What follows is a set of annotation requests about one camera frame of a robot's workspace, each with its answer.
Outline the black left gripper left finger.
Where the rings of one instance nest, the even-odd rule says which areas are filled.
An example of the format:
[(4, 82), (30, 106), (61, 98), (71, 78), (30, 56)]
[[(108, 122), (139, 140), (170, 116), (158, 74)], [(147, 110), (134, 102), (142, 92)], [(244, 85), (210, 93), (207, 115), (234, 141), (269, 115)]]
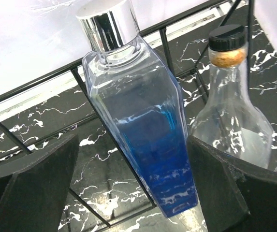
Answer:
[(56, 232), (79, 151), (78, 135), (0, 165), (0, 232)]

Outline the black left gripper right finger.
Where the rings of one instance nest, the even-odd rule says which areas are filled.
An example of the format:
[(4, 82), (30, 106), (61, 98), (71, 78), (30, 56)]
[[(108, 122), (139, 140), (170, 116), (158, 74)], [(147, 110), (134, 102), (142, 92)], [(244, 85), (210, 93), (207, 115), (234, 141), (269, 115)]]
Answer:
[(188, 156), (210, 232), (277, 232), (277, 173), (189, 136)]

